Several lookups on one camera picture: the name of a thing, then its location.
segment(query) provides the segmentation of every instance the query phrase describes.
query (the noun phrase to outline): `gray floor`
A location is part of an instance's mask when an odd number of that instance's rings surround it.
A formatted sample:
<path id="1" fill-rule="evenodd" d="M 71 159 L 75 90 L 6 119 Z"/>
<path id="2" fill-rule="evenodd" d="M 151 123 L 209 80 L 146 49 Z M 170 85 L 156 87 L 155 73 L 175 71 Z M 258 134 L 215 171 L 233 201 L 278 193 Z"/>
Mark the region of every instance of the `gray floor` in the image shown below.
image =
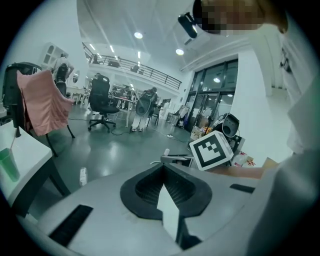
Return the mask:
<path id="1" fill-rule="evenodd" d="M 170 149 L 170 154 L 190 153 L 187 150 L 187 144 L 181 142 L 188 141 L 190 133 L 171 126 L 162 119 L 156 126 L 154 117 L 143 132 L 116 136 L 107 133 L 107 129 L 100 124 L 93 127 L 92 131 L 88 131 L 89 124 L 85 120 L 90 119 L 91 114 L 87 105 L 73 106 L 69 114 L 69 126 L 75 136 L 74 139 L 71 138 L 67 128 L 49 133 L 49 139 L 59 155 L 54 158 L 54 163 L 71 192 L 80 188 L 79 174 L 82 167 L 87 168 L 88 182 L 90 182 L 103 176 L 126 172 L 132 168 L 159 161 L 165 149 Z M 129 128 L 125 128 L 126 114 L 119 113 L 118 117 L 123 120 L 115 121 L 117 128 L 113 132 L 121 134 L 129 131 Z M 167 138 L 167 134 L 172 134 L 181 141 L 176 138 L 175 140 Z M 44 136 L 39 137 L 38 140 L 48 145 Z M 38 219 L 61 198 L 48 180 L 36 196 L 29 213 Z"/>

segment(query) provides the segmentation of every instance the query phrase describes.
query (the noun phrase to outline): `box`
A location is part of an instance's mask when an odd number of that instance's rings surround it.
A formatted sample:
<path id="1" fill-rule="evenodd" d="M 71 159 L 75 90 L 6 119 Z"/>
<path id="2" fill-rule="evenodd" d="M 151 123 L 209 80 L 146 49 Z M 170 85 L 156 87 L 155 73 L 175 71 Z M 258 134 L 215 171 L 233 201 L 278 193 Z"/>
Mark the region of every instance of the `box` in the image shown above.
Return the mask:
<path id="1" fill-rule="evenodd" d="M 219 166 L 234 156 L 224 134 L 217 130 L 191 142 L 189 146 L 201 171 Z"/>

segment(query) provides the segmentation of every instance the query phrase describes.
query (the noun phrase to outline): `pink towel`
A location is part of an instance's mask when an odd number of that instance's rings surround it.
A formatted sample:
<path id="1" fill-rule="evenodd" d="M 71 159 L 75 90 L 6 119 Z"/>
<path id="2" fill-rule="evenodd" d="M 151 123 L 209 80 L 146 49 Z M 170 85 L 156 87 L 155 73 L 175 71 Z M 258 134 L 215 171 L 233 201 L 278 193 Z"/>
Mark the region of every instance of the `pink towel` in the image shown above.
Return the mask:
<path id="1" fill-rule="evenodd" d="M 49 70 L 32 75 L 17 71 L 17 83 L 22 93 L 24 112 L 27 111 L 37 136 L 68 125 L 74 100 L 61 94 Z"/>

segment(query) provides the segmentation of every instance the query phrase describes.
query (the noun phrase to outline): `balcony railing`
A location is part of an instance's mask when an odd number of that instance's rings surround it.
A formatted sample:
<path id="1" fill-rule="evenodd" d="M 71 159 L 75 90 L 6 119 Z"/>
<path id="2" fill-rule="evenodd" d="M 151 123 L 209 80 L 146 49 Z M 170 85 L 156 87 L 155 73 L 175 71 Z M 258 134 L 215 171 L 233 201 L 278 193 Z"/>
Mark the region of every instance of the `balcony railing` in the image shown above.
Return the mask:
<path id="1" fill-rule="evenodd" d="M 165 73 L 162 73 L 154 68 L 151 68 L 146 65 L 138 64 L 137 62 L 127 60 L 124 58 L 115 58 L 114 56 L 106 56 L 106 55 L 100 55 L 97 58 L 97 61 L 94 61 L 94 54 L 91 52 L 91 50 L 84 44 L 83 49 L 85 53 L 86 60 L 89 64 L 99 64 L 103 66 L 109 66 L 114 68 L 119 68 L 122 70 L 131 71 L 137 74 L 140 74 L 142 76 L 151 78 L 155 81 L 164 83 L 174 89 L 179 89 L 181 81 L 173 78 L 170 75 L 167 75 Z"/>

